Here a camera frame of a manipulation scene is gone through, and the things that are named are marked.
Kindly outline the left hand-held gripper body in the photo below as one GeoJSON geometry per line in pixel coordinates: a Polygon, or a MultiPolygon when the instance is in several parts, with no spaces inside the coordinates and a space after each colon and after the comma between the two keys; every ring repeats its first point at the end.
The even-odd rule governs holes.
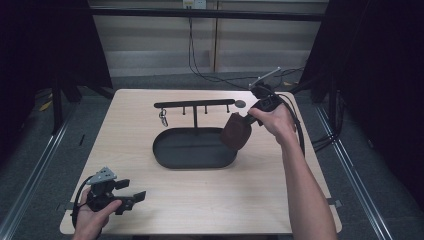
{"type": "Polygon", "coordinates": [[[98,212],[114,200],[122,201],[120,207],[115,211],[116,215],[122,215],[125,211],[132,209],[134,204],[130,202],[131,197],[120,197],[113,194],[113,191],[116,190],[114,188],[116,178],[117,175],[111,169],[103,167],[87,181],[90,191],[86,204],[92,211],[98,212]]]}

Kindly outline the person's right hand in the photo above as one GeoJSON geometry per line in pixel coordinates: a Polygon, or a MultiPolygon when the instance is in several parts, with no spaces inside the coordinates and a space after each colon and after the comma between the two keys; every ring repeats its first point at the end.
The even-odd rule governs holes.
{"type": "Polygon", "coordinates": [[[297,142],[293,118],[284,105],[280,104],[271,112],[251,108],[248,113],[257,120],[260,120],[280,145],[286,146],[289,143],[297,142]]]}

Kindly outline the black curtain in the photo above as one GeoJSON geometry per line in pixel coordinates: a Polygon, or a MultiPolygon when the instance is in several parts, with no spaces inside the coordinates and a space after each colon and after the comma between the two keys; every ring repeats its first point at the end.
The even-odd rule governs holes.
{"type": "Polygon", "coordinates": [[[329,0],[300,82],[340,91],[424,210],[424,0],[329,0]]]}
{"type": "Polygon", "coordinates": [[[88,0],[0,0],[0,162],[10,155],[36,92],[110,88],[111,77],[88,0]]]}

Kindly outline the black horizontal frame bar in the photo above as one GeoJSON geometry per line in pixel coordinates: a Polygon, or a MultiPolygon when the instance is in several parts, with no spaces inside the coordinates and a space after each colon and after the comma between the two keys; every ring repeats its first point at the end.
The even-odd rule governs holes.
{"type": "Polygon", "coordinates": [[[324,14],[230,11],[230,10],[187,10],[187,9],[129,9],[129,8],[90,8],[92,15],[143,16],[143,17],[183,17],[211,19],[249,19],[321,22],[324,14]]]}

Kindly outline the brown leather pouch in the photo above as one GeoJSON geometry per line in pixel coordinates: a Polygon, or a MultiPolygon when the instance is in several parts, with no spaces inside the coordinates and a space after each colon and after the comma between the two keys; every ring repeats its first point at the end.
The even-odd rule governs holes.
{"type": "Polygon", "coordinates": [[[250,138],[251,125],[238,113],[232,113],[220,134],[221,142],[233,150],[242,149],[250,138]]]}

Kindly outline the metal floor rail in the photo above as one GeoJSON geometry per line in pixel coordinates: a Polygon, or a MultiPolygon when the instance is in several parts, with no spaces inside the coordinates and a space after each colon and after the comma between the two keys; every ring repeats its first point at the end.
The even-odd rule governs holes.
{"type": "Polygon", "coordinates": [[[33,195],[38,188],[43,175],[46,172],[48,165],[51,162],[58,146],[60,145],[63,136],[65,135],[69,122],[73,118],[77,104],[72,103],[69,106],[69,112],[65,116],[63,122],[55,130],[49,138],[49,141],[39,157],[37,164],[29,175],[23,189],[19,193],[15,203],[12,205],[4,221],[0,225],[0,240],[12,240],[16,229],[29,206],[33,195]]]}
{"type": "Polygon", "coordinates": [[[365,187],[342,141],[335,137],[335,133],[330,127],[329,116],[325,109],[322,106],[318,106],[316,111],[326,134],[330,137],[331,145],[341,162],[355,195],[357,196],[377,238],[379,240],[394,240],[385,220],[365,187]]]}

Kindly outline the person's left hand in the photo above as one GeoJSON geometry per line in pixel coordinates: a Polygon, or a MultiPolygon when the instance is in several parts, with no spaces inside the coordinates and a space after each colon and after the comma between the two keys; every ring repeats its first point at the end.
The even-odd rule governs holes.
{"type": "Polygon", "coordinates": [[[87,194],[85,189],[81,196],[81,206],[77,215],[77,223],[72,240],[96,240],[102,228],[107,225],[109,216],[122,204],[121,200],[114,200],[104,209],[93,212],[87,205],[87,194]]]}

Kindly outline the black stand post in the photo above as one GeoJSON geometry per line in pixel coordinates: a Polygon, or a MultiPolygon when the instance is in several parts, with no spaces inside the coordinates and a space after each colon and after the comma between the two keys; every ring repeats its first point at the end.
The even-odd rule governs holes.
{"type": "Polygon", "coordinates": [[[62,98],[61,88],[59,81],[55,79],[52,86],[52,103],[53,103],[53,114],[54,114],[54,126],[52,134],[55,135],[59,132],[63,124],[63,113],[62,113],[62,98]]]}

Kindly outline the black key rack with tray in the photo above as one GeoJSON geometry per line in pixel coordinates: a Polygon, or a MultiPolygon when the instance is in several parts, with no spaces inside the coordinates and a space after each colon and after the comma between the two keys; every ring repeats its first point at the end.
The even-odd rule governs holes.
{"type": "Polygon", "coordinates": [[[192,110],[193,126],[170,128],[162,131],[154,140],[152,150],[156,161],[163,167],[174,170],[220,169],[232,164],[237,150],[230,149],[220,140],[220,127],[200,127],[198,109],[208,113],[209,106],[229,106],[234,99],[189,100],[157,102],[154,107],[161,110],[181,108],[186,114],[192,110]]]}

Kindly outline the white wall outlet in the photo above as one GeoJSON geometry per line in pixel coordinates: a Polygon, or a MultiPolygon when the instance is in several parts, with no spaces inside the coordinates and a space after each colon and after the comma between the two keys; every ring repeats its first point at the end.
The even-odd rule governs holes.
{"type": "Polygon", "coordinates": [[[205,10],[207,8],[206,0],[182,0],[184,9],[200,9],[205,10]]]}

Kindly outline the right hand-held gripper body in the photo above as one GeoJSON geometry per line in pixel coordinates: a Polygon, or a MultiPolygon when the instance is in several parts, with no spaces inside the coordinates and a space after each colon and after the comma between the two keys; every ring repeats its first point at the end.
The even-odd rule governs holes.
{"type": "Polygon", "coordinates": [[[265,83],[266,78],[280,70],[281,68],[277,67],[275,70],[258,77],[248,85],[249,91],[258,99],[254,104],[255,108],[259,108],[260,110],[274,110],[281,103],[273,88],[265,83]]]}

